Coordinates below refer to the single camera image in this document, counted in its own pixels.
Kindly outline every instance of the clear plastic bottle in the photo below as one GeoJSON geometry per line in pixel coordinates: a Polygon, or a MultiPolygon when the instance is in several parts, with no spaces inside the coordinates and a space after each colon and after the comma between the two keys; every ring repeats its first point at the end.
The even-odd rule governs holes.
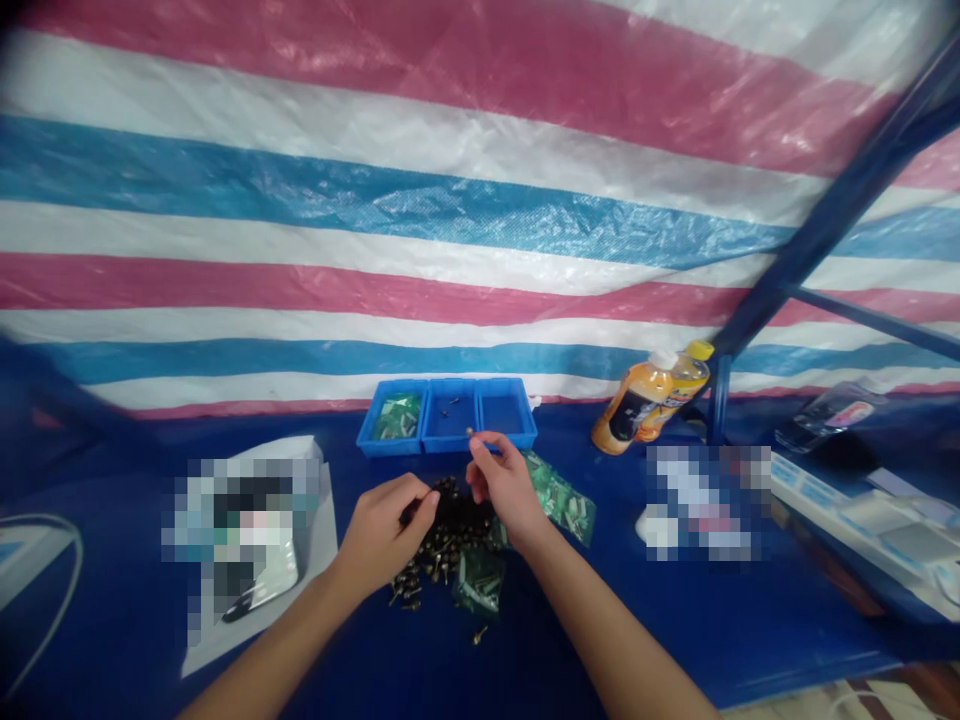
{"type": "Polygon", "coordinates": [[[680,359],[670,371],[673,376],[673,390],[670,396],[643,419],[640,427],[637,428],[634,440],[653,442],[660,437],[667,421],[707,384],[710,379],[710,368],[707,367],[706,361],[711,355],[713,355],[713,345],[706,340],[694,340],[687,345],[686,351],[680,353],[680,359]]]}
{"type": "Polygon", "coordinates": [[[622,455],[633,442],[643,419],[657,409],[673,390],[670,370],[677,364],[672,350],[655,350],[645,363],[624,375],[616,396],[593,426],[593,444],[607,455],[622,455]]]}
{"type": "Polygon", "coordinates": [[[884,395],[897,384],[896,380],[870,375],[839,383],[777,428],[777,442],[794,452],[808,453],[827,438],[870,417],[887,402],[884,395]]]}

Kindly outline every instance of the orange juice bottle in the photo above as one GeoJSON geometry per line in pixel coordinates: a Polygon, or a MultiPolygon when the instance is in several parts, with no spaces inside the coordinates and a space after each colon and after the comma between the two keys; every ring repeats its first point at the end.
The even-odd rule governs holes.
{"type": "Polygon", "coordinates": [[[643,419],[637,428],[634,440],[653,442],[660,437],[667,421],[707,384],[710,379],[707,360],[711,355],[713,355],[713,345],[706,340],[694,340],[687,345],[686,352],[680,353],[680,359],[670,372],[673,376],[673,390],[670,391],[670,396],[643,419]]]}
{"type": "Polygon", "coordinates": [[[593,444],[607,455],[622,455],[643,419],[670,396],[670,370],[676,363],[677,354],[672,350],[655,350],[647,362],[630,368],[606,412],[593,426],[593,444]]]}

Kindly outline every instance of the sorting tray compartment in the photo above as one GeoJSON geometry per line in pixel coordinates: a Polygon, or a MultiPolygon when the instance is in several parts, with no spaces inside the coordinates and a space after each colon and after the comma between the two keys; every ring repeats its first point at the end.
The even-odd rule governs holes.
{"type": "Polygon", "coordinates": [[[468,452],[470,438],[467,428],[480,429],[477,381],[466,378],[431,380],[424,413],[424,452],[468,452]]]}
{"type": "Polygon", "coordinates": [[[537,439],[537,425],[533,421],[523,380],[478,380],[477,408],[481,430],[503,433],[521,450],[533,447],[533,441],[537,439]]]}
{"type": "Polygon", "coordinates": [[[385,380],[381,382],[377,385],[377,391],[373,395],[373,402],[370,403],[367,416],[363,419],[363,425],[360,426],[360,434],[357,436],[357,447],[359,447],[367,457],[419,455],[423,452],[421,448],[421,437],[423,436],[424,415],[429,395],[430,383],[427,380],[385,380]],[[420,417],[417,421],[417,434],[412,438],[374,440],[372,437],[373,428],[377,424],[377,420],[383,410],[383,403],[389,396],[397,393],[419,393],[422,398],[420,401],[420,417]]]}

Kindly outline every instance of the white stripe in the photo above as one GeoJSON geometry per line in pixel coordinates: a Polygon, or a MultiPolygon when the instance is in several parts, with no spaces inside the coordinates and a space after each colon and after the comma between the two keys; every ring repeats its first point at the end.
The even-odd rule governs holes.
{"type": "MultiPolygon", "coordinates": [[[[917,237],[910,242],[923,242],[922,228],[917,228],[917,237]]],[[[815,290],[897,288],[956,294],[960,292],[960,263],[831,255],[803,284],[815,290]]]]}
{"type": "Polygon", "coordinates": [[[770,262],[770,256],[754,254],[678,272],[526,250],[247,220],[19,202],[0,202],[0,213],[4,219],[0,250],[6,252],[317,265],[559,295],[599,295],[648,280],[751,287],[770,262]]]}
{"type": "Polygon", "coordinates": [[[598,1],[884,92],[916,77],[954,20],[943,0],[598,1]]]}
{"type": "MultiPolygon", "coordinates": [[[[799,225],[828,181],[476,110],[274,80],[41,33],[15,34],[5,112],[288,155],[582,192],[799,225]]],[[[951,193],[896,188],[868,217],[951,193]]]]}
{"type": "MultiPolygon", "coordinates": [[[[426,379],[450,377],[449,373],[411,375],[426,379]]],[[[457,377],[490,377],[465,373],[457,377]]],[[[560,395],[570,398],[611,397],[616,381],[593,380],[572,375],[513,375],[523,378],[528,395],[560,395]]],[[[175,408],[183,405],[249,400],[290,402],[294,400],[369,399],[382,380],[396,375],[315,375],[312,373],[257,373],[226,377],[170,377],[124,380],[87,386],[98,397],[128,410],[175,408]]]]}
{"type": "MultiPolygon", "coordinates": [[[[960,382],[960,368],[886,368],[884,373],[896,373],[898,387],[904,385],[939,385],[960,382]]],[[[868,374],[866,370],[807,370],[791,377],[777,377],[762,373],[734,372],[730,374],[731,392],[759,392],[771,388],[833,387],[843,380],[856,380],[868,374]]]]}
{"type": "MultiPolygon", "coordinates": [[[[509,343],[594,345],[630,350],[682,349],[718,328],[582,318],[539,320],[526,325],[479,327],[354,315],[245,308],[137,308],[130,310],[4,310],[0,327],[17,342],[167,343],[256,338],[264,340],[363,341],[399,347],[496,347],[509,343]],[[184,322],[184,313],[189,322],[184,322]]],[[[928,323],[960,337],[960,323],[928,323]]],[[[849,351],[889,342],[863,325],[799,323],[764,328],[752,343],[849,351]]]]}
{"type": "MultiPolygon", "coordinates": [[[[960,369],[923,370],[905,368],[904,384],[936,385],[960,381],[960,369]]],[[[733,392],[757,392],[771,388],[801,388],[807,385],[829,387],[841,380],[855,380],[862,370],[815,371],[793,378],[755,373],[734,373],[733,392]]],[[[411,377],[448,377],[449,374],[424,374],[411,377]]],[[[467,373],[458,377],[489,377],[467,373]]],[[[605,399],[617,389],[617,381],[594,380],[572,375],[518,375],[528,395],[560,396],[571,399],[605,399]]],[[[129,410],[155,410],[184,405],[219,402],[295,400],[357,400],[373,397],[377,383],[396,379],[395,375],[315,375],[312,373],[258,373],[226,377],[171,377],[124,380],[88,386],[107,402],[129,410]]]]}

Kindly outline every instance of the striped tarp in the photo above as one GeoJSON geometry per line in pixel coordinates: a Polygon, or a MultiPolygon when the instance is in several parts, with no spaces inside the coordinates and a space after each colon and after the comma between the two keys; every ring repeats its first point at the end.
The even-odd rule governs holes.
{"type": "MultiPolygon", "coordinates": [[[[711,337],[952,20],[932,0],[56,0],[8,49],[0,324],[146,417],[395,376],[602,398],[711,337]]],[[[960,138],[810,285],[960,332],[960,138]]],[[[738,393],[960,367],[803,305],[738,393]]]]}

